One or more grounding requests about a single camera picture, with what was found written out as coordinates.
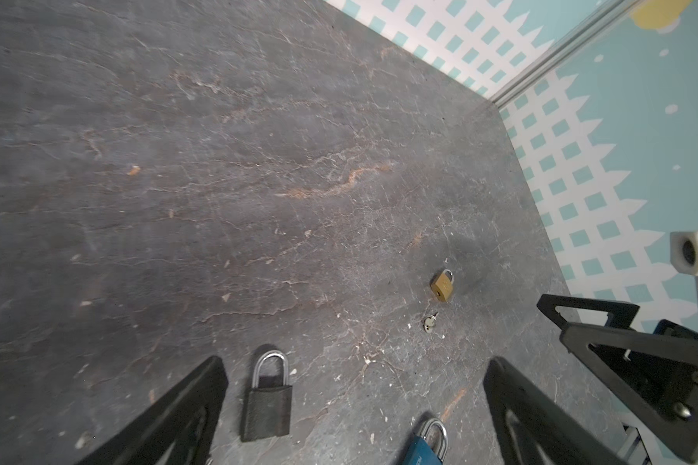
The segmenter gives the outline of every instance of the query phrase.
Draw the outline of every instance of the black padlock body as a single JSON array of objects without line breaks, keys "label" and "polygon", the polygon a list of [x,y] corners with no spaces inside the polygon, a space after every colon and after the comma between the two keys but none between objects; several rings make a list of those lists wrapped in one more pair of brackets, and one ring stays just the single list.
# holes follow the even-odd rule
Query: black padlock body
[{"label": "black padlock body", "polygon": [[256,387],[245,399],[242,441],[256,441],[289,434],[292,386]]}]

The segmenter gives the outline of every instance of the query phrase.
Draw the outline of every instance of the blue padlock body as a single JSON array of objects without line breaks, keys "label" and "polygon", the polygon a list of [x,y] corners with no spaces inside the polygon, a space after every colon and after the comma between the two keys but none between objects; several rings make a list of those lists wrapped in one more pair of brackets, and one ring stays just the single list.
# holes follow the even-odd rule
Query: blue padlock body
[{"label": "blue padlock body", "polygon": [[437,458],[437,454],[421,436],[416,436],[403,459],[403,465],[442,465],[442,460]]}]

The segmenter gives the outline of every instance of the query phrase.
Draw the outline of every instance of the wallpaper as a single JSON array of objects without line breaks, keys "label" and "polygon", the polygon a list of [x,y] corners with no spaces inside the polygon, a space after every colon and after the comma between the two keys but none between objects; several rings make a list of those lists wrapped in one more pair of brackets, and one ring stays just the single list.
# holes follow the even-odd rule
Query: wallpaper
[{"label": "wallpaper", "polygon": [[[668,234],[698,230],[698,0],[644,3],[502,117],[571,293],[638,303],[639,331],[698,330]],[[654,465],[681,463],[639,430]]]},{"label": "wallpaper", "polygon": [[326,0],[491,97],[587,17],[594,0]]}]

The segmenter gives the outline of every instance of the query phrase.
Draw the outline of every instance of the yellow shape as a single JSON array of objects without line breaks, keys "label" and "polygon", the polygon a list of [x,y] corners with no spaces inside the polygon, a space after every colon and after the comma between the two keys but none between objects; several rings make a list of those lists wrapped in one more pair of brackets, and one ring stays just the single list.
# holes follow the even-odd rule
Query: yellow shape
[{"label": "yellow shape", "polygon": [[642,29],[662,29],[679,18],[693,0],[648,0],[631,14],[633,22]]}]

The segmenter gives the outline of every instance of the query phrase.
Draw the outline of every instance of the gold padlock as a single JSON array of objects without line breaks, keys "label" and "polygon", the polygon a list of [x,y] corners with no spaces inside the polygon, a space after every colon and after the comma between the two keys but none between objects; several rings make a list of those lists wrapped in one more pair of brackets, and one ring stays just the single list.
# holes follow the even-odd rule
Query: gold padlock
[{"label": "gold padlock", "polygon": [[439,300],[442,302],[449,302],[450,296],[453,294],[454,281],[455,277],[453,276],[453,272],[444,269],[432,280],[430,286]]}]

